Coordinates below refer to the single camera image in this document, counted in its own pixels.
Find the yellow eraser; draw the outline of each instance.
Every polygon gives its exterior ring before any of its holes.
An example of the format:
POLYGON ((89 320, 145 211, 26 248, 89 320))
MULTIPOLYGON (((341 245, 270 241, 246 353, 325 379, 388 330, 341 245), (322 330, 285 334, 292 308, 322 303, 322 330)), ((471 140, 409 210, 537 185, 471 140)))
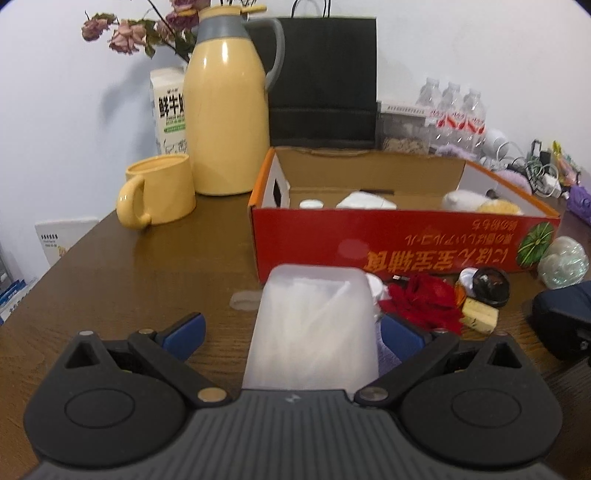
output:
POLYGON ((499 319, 499 310, 474 299, 466 299, 460 321, 480 333, 492 333, 499 319))

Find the yellow thermos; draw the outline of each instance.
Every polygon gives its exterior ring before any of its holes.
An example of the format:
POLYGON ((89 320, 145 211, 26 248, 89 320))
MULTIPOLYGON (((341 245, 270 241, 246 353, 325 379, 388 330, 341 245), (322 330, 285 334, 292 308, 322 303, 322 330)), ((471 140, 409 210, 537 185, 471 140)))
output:
POLYGON ((198 193, 250 192, 269 150, 267 92, 283 66, 285 37, 275 18, 241 17, 264 10, 226 5, 199 12, 197 45, 183 87, 187 145, 198 193), (264 25, 277 37, 275 64, 266 75, 245 28, 264 25))

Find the red cardboard box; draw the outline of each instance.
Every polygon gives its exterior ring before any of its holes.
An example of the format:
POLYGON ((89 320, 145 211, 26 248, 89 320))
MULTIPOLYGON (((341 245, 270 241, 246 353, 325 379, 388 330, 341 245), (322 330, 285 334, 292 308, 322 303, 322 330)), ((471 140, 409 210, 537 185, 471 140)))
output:
POLYGON ((261 282, 280 264, 358 267, 382 278, 491 265, 527 270, 550 244, 558 213, 481 166, 455 158, 378 151, 270 149, 249 202, 261 282), (456 189, 494 189, 524 216, 446 212, 456 189), (397 210, 335 209, 364 190, 397 210), (300 210, 304 199, 324 208, 300 210))

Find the milk carton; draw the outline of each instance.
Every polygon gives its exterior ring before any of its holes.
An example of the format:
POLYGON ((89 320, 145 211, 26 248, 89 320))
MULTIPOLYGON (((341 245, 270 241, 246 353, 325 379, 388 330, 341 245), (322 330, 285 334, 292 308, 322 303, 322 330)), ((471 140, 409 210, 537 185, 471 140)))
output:
POLYGON ((150 72, 150 99, 159 154, 186 153, 182 67, 150 72))

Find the yellow mug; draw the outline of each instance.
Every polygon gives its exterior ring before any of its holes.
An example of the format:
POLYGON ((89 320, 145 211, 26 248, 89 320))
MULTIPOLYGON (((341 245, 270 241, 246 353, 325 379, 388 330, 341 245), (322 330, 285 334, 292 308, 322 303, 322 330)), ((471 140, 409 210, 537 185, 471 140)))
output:
POLYGON ((141 230, 183 218, 195 208, 189 156, 158 155, 130 165, 117 199, 121 225, 141 230))

